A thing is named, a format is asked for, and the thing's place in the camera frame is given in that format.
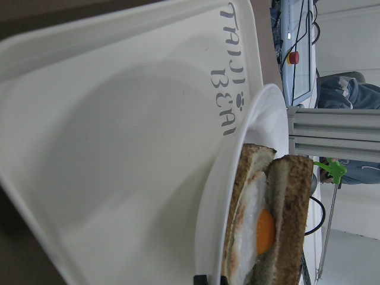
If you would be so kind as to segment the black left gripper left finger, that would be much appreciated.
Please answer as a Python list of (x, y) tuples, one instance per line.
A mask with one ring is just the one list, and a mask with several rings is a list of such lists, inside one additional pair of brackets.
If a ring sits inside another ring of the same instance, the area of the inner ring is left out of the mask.
[(193, 285), (208, 285), (208, 271), (196, 270), (192, 280)]

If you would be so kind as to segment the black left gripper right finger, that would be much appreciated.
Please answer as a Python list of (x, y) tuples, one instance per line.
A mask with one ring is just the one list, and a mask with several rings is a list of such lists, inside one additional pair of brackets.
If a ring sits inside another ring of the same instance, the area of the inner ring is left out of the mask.
[(225, 276), (223, 272), (221, 272), (221, 275), (220, 275), (219, 285), (228, 285), (228, 278), (227, 276)]

